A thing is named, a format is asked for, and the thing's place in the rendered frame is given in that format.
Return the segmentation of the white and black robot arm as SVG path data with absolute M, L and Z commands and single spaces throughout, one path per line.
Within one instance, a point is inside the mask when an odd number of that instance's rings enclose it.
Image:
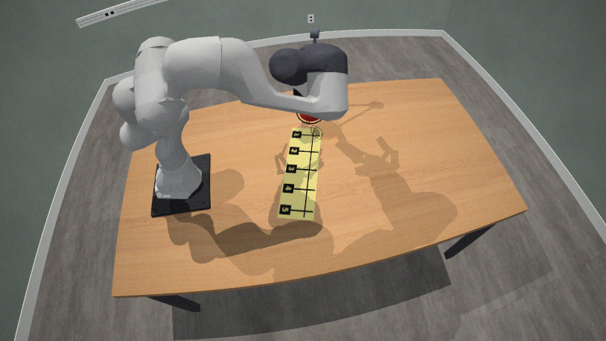
M 141 44 L 134 66 L 133 75 L 115 86 L 112 102 L 126 121 L 119 134 L 124 147 L 133 152 L 157 141 L 159 199 L 188 199 L 202 182 L 182 143 L 189 108 L 181 97 L 189 89 L 225 90 L 241 103 L 323 121 L 348 111 L 348 58 L 335 45 L 282 48 L 270 57 L 270 74 L 294 85 L 293 95 L 277 92 L 250 44 L 231 37 L 152 37 Z

